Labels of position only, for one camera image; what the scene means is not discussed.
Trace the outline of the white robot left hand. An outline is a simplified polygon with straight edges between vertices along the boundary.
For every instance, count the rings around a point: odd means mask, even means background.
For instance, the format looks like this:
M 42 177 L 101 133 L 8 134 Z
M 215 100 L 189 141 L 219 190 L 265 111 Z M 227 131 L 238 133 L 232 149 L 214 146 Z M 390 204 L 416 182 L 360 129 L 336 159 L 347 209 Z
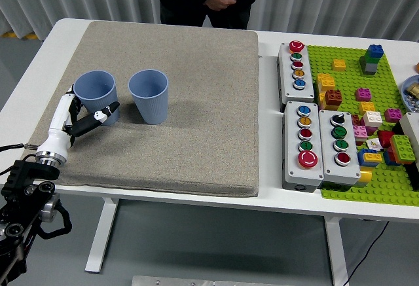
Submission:
M 108 102 L 104 107 L 95 107 L 92 113 L 78 119 L 82 102 L 71 86 L 59 101 L 46 141 L 37 147 L 36 162 L 54 167 L 64 165 L 67 162 L 67 150 L 73 145 L 76 137 L 91 132 L 102 124 L 108 124 L 109 119 L 117 114 L 120 103 L 117 101 L 115 86 L 111 87 L 105 99 Z

